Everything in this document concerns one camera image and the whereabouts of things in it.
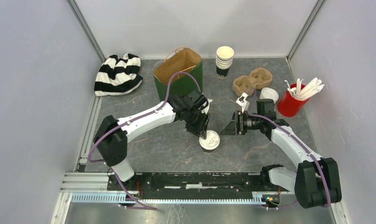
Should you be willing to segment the single paper coffee cup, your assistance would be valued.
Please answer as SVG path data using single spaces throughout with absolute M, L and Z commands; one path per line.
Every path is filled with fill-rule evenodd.
M 201 148 L 202 148 L 203 152 L 205 152 L 205 153 L 211 153 L 211 152 L 213 152 L 217 148 L 217 146 L 214 146 L 214 147 L 205 147 L 205 146 L 202 146 Z

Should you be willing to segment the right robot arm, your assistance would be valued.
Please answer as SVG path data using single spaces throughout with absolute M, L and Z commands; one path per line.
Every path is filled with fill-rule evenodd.
M 222 135 L 245 135 L 249 130 L 259 130 L 276 144 L 292 161 L 296 171 L 290 171 L 280 164 L 262 168 L 259 178 L 264 190 L 276 186 L 295 194 L 303 208 L 328 207 L 342 200 L 339 169 L 336 160 L 325 158 L 309 148 L 284 120 L 277 118 L 274 101 L 256 101 L 256 113 L 249 113 L 250 103 L 239 97 L 236 103 L 241 107 L 234 111 L 232 120 L 221 131 Z

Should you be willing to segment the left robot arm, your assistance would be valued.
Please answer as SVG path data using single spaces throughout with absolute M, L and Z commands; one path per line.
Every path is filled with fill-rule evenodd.
M 209 99 L 198 90 L 188 95 L 167 96 L 158 105 L 124 118 L 105 117 L 93 139 L 89 153 L 97 149 L 103 161 L 119 178 L 125 190 L 136 186 L 135 172 L 127 160 L 128 143 L 159 126 L 184 121 L 187 132 L 205 139 L 210 119 Z

